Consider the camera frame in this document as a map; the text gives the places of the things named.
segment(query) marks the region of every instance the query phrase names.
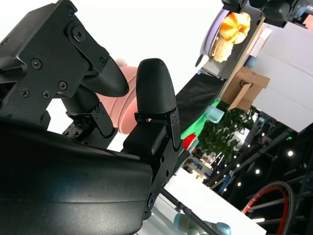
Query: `light blue cup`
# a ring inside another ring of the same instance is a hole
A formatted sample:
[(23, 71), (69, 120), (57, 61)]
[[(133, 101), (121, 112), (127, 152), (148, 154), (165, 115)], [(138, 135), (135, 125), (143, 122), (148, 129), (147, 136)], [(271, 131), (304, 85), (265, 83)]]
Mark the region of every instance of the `light blue cup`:
[(205, 110), (204, 115), (210, 122), (219, 123), (224, 115), (224, 112), (210, 105)]

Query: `black finger pad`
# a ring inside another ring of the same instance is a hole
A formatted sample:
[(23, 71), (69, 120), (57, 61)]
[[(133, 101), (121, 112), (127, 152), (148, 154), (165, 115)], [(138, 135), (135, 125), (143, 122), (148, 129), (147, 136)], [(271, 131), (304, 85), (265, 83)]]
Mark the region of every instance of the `black finger pad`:
[(142, 114), (164, 114), (176, 107), (172, 79), (160, 59), (141, 61), (136, 81), (137, 106)]

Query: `green plant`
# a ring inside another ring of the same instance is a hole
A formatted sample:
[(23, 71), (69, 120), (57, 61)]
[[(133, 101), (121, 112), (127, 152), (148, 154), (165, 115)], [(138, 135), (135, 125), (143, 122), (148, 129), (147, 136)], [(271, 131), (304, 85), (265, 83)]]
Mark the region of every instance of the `green plant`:
[(223, 118), (216, 124), (207, 121), (199, 135), (200, 149), (207, 155), (212, 152), (216, 154), (222, 152), (225, 163), (230, 162), (232, 153), (238, 144), (237, 140), (232, 140), (235, 132), (244, 128), (251, 129), (254, 125), (251, 117), (255, 114), (254, 107), (251, 107), (248, 112), (241, 109), (227, 111), (228, 107), (227, 103), (221, 101), (217, 108), (225, 112)]

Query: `yellow object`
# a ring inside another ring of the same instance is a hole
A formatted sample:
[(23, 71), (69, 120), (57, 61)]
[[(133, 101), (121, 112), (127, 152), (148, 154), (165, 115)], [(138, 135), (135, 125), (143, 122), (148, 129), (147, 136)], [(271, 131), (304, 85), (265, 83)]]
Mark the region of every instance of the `yellow object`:
[(215, 43), (212, 51), (213, 59), (218, 62), (223, 62), (228, 59), (233, 49), (233, 44), (227, 42), (223, 37), (220, 37)]
[(238, 44), (241, 43), (250, 30), (251, 17), (248, 13), (240, 14), (230, 13), (221, 25), (221, 35), (227, 42)]

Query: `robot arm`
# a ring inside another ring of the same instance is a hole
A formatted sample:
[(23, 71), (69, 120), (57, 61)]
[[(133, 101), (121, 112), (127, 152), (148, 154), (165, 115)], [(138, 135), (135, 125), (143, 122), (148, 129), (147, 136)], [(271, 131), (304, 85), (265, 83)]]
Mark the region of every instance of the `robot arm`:
[[(127, 81), (61, 0), (29, 12), (0, 44), (0, 228), (16, 235), (128, 235), (149, 218), (180, 151), (179, 113), (160, 59), (140, 63), (137, 126), (121, 153), (95, 92)], [(51, 99), (73, 123), (47, 131)]]

